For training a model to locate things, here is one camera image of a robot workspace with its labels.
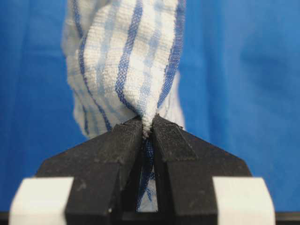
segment blue background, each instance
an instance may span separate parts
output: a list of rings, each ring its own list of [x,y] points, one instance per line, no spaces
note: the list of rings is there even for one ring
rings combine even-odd
[[[0,210],[47,157],[85,140],[60,49],[65,1],[0,1]],[[246,160],[276,210],[300,210],[300,1],[188,0],[188,132]]]

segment white pad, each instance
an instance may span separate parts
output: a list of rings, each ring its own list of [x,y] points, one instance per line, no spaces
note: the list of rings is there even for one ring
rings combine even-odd
[[[64,210],[73,177],[27,178],[9,212],[10,225],[65,225]]]
[[[262,178],[213,177],[218,225],[275,225],[271,196]]]

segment terry cloth texture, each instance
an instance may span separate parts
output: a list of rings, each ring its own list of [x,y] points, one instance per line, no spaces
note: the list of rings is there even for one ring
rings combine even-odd
[[[82,132],[93,138],[140,115],[147,138],[156,113],[184,126],[177,88],[172,88],[184,0],[68,0],[67,8],[62,47]],[[153,169],[149,141],[145,149],[140,208]]]

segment cloth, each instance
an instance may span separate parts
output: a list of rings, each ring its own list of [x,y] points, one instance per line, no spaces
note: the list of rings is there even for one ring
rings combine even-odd
[[[146,139],[156,113],[184,126],[177,88],[172,89],[184,8],[183,0],[68,1],[62,47],[74,117],[84,135],[93,138],[139,115]],[[156,210],[149,140],[144,150],[139,206]]]

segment blue stripe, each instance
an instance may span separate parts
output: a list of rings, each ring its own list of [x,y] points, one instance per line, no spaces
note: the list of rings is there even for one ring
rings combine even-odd
[[[105,63],[106,63],[106,57],[107,57],[107,53],[108,50],[110,48],[110,41],[111,38],[113,36],[113,30],[115,27],[115,22],[116,22],[116,16],[118,13],[118,9],[120,8],[120,1],[114,1],[111,3],[111,7],[109,9],[108,12],[108,16],[107,19],[104,23],[104,34],[103,34],[103,41],[100,44],[101,48],[100,48],[100,57],[98,59],[97,62],[97,67],[96,67],[96,71],[97,71],[97,83],[100,84],[99,88],[98,88],[98,96],[100,96],[102,98],[102,100],[105,102],[105,105],[107,106],[108,110],[115,114],[115,116],[117,117],[117,119],[119,120],[119,122],[123,122],[124,120],[126,120],[125,115],[121,115],[118,111],[116,111],[109,103],[108,98],[105,97],[105,90],[104,90],[104,76],[103,76],[103,70],[105,68]]]
[[[77,0],[73,0],[73,17],[75,21],[75,25],[78,31],[79,38],[81,39],[83,37],[83,30],[80,25],[80,14],[78,10],[78,2]]]
[[[140,89],[140,97],[137,102],[137,110],[141,116],[145,114],[146,105],[151,89],[151,81],[152,81],[152,74],[150,72],[150,69],[153,65],[155,53],[158,49],[159,40],[161,37],[161,10],[163,7],[163,2],[161,0],[157,0],[154,5],[155,9],[155,30],[153,35],[151,36],[149,40],[149,50],[147,52],[146,58],[144,60],[144,77],[145,80],[142,84],[142,87]]]
[[[134,112],[136,112],[136,110],[125,99],[123,90],[124,90],[124,85],[125,85],[126,77],[127,77],[129,58],[130,58],[131,51],[133,49],[135,37],[136,37],[137,30],[138,30],[138,27],[139,27],[139,24],[141,21],[142,14],[143,14],[143,3],[141,2],[141,0],[137,0],[135,9],[134,9],[134,13],[133,13],[132,19],[131,19],[131,24],[130,24],[129,30],[128,30],[127,41],[125,43],[125,46],[123,49],[123,54],[121,56],[121,60],[119,63],[119,72],[118,72],[117,82],[116,82],[116,86],[115,86],[115,91],[117,92],[120,101],[124,105],[126,105],[127,108],[131,109]]]
[[[75,92],[75,94],[77,95],[77,97],[79,98],[79,101],[80,101],[80,104],[82,104],[82,107],[84,108],[83,112],[85,113],[84,115],[84,126],[86,127],[85,130],[87,132],[87,134],[89,135],[90,134],[90,129],[89,129],[89,120],[87,119],[87,110],[86,108],[84,107],[84,92],[83,90],[81,89],[81,87],[79,86],[79,84],[76,82],[76,79],[74,78],[74,74],[75,72],[74,71],[71,71],[69,73],[69,77],[71,77],[73,79],[73,84],[78,88],[78,91],[79,93],[75,90],[76,87],[73,88],[73,91]],[[91,113],[92,115],[92,122],[93,122],[93,125],[94,125],[94,132],[95,134],[100,134],[100,131],[99,131],[99,128],[98,128],[98,122],[97,122],[97,119],[96,119],[96,116],[95,116],[95,113],[94,113],[94,110],[91,108],[91,106],[89,105],[89,112]]]
[[[165,97],[169,94],[172,87],[173,79],[180,61],[180,54],[183,44],[183,29],[184,29],[184,10],[185,1],[178,0],[176,8],[176,22],[175,22],[175,40],[171,49],[170,62],[166,67],[165,82],[163,84],[162,92],[159,96],[157,107],[159,108]]]
[[[147,190],[149,179],[153,180],[153,165],[154,165],[154,149],[150,139],[143,142],[143,162],[142,162],[142,174],[139,186],[137,209],[142,203],[142,197]]]
[[[84,115],[84,130],[85,130],[86,134],[89,135],[90,132],[89,132],[89,126],[88,126],[88,120],[87,120],[87,112],[86,112],[86,109],[85,109],[85,107],[84,107],[84,105],[83,105],[83,102],[81,101],[81,99],[80,99],[80,97],[79,97],[79,94],[75,91],[75,89],[73,89],[73,92],[74,92],[74,94],[77,96],[77,98],[78,98],[80,104],[82,105],[82,110],[83,110],[83,115]]]
[[[94,99],[91,91],[90,91],[90,88],[89,88],[89,85],[88,85],[88,81],[87,81],[87,78],[85,76],[85,66],[84,66],[84,58],[83,58],[83,55],[84,55],[84,49],[85,49],[85,44],[86,44],[86,39],[87,39],[87,36],[85,35],[83,38],[82,38],[82,42],[80,44],[80,48],[79,48],[79,55],[78,55],[78,59],[79,59],[79,67],[80,67],[80,73],[82,75],[82,78],[83,78],[83,81],[84,81],[84,84],[86,86],[86,89],[88,90],[88,93],[90,95],[90,97],[93,99],[93,102],[95,103],[95,105],[98,107],[98,110],[101,112],[102,116],[103,116],[103,119],[104,119],[104,122],[105,122],[105,126],[106,126],[106,129],[109,131],[112,129],[110,123],[109,123],[109,120],[104,112],[104,110],[102,109],[102,107],[96,102],[96,100]]]

